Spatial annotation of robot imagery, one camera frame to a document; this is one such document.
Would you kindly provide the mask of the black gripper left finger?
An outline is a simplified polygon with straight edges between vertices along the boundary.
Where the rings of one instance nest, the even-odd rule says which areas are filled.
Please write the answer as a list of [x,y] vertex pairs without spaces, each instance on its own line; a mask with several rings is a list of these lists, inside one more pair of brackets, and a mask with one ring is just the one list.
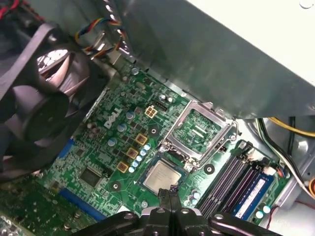
[[98,236],[168,236],[171,219],[170,190],[160,189],[159,206],[146,208],[141,216],[131,211],[119,212],[97,227]]

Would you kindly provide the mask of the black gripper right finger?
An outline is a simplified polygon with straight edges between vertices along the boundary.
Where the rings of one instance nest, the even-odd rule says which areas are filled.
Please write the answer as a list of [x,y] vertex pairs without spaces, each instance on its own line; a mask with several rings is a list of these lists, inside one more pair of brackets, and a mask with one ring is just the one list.
[[178,236],[272,236],[273,232],[226,212],[214,212],[205,218],[197,209],[183,208],[178,187],[170,187],[170,199]]

